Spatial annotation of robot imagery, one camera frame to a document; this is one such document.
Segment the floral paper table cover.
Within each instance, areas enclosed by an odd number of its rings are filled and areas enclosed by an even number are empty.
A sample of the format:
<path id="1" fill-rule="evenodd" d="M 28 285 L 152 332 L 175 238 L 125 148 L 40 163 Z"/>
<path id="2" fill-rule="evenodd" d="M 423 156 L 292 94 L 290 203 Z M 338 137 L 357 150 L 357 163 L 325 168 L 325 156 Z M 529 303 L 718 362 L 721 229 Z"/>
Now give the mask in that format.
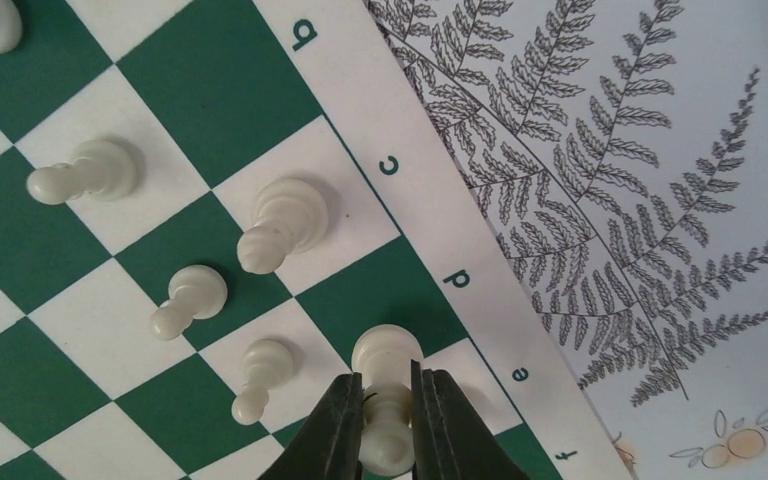
<path id="1" fill-rule="evenodd" d="M 768 1 L 371 1 L 636 479 L 768 479 Z"/>

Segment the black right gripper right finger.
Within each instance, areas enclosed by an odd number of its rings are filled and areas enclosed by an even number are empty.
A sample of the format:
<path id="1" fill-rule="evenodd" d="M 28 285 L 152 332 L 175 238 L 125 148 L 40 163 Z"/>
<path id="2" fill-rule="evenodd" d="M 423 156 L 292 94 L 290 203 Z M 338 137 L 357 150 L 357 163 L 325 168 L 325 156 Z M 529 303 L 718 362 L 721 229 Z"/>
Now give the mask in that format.
<path id="1" fill-rule="evenodd" d="M 527 480 L 446 370 L 411 362 L 414 479 Z"/>

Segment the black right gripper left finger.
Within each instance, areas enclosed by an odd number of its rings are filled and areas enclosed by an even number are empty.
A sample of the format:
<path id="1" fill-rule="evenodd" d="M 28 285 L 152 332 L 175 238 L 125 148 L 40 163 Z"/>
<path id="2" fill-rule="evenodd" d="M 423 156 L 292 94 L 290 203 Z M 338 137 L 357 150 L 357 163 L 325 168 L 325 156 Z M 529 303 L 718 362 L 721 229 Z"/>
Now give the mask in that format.
<path id="1" fill-rule="evenodd" d="M 260 480 L 360 479 L 364 428 L 359 373 L 335 377 L 287 449 Z"/>

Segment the green white chess board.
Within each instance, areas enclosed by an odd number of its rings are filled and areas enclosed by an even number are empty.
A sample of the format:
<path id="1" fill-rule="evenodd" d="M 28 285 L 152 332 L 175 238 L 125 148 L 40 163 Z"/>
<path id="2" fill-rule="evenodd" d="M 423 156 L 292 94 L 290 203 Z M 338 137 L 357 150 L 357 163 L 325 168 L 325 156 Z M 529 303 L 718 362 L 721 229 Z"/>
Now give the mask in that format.
<path id="1" fill-rule="evenodd" d="M 254 479 L 356 340 L 395 324 L 449 371 L 535 479 L 628 471 L 410 87 L 355 1 L 19 1 L 0 54 L 0 479 Z M 45 205 L 35 169 L 90 140 L 139 179 Z M 326 236 L 274 272 L 237 244 L 259 191 L 313 185 Z M 149 319 L 171 277 L 227 283 L 178 338 Z M 237 423 L 241 361 L 283 343 L 295 373 Z"/>

